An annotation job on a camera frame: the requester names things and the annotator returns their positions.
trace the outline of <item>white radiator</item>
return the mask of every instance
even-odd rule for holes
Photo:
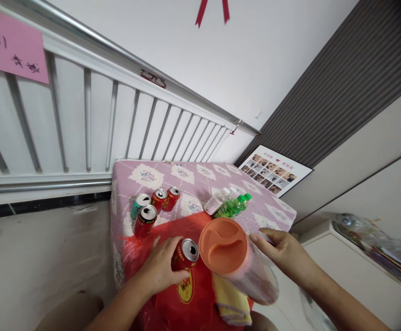
[[[43,34],[50,85],[0,71],[0,185],[110,179],[116,159],[208,162],[234,125]]]

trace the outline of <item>hand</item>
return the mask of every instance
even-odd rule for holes
[[[305,291],[318,286],[326,274],[308,255],[300,243],[288,232],[261,228],[275,243],[275,247],[257,234],[250,234],[251,241],[268,256],[276,266]]]
[[[184,278],[189,277],[186,270],[172,270],[172,256],[176,245],[183,237],[168,238],[158,246],[160,236],[156,238],[151,249],[150,256],[142,268],[134,276],[140,278],[151,297],[173,284],[179,284]]]

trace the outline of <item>red bow decoration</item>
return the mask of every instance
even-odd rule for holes
[[[199,25],[199,28],[201,27],[202,18],[204,17],[204,12],[205,12],[207,2],[208,2],[208,0],[202,0],[202,2],[200,3],[200,8],[199,8],[199,12],[197,14],[197,19],[196,19],[196,23],[195,23],[195,25],[196,24]],[[223,19],[226,24],[227,21],[229,20],[228,0],[222,0],[222,6],[223,6]]]

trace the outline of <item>pink paper sign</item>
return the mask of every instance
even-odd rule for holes
[[[49,83],[41,32],[1,12],[0,70]]]

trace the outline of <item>yellow cloth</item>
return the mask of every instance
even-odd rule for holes
[[[229,325],[251,325],[248,298],[230,282],[212,273],[220,317]]]

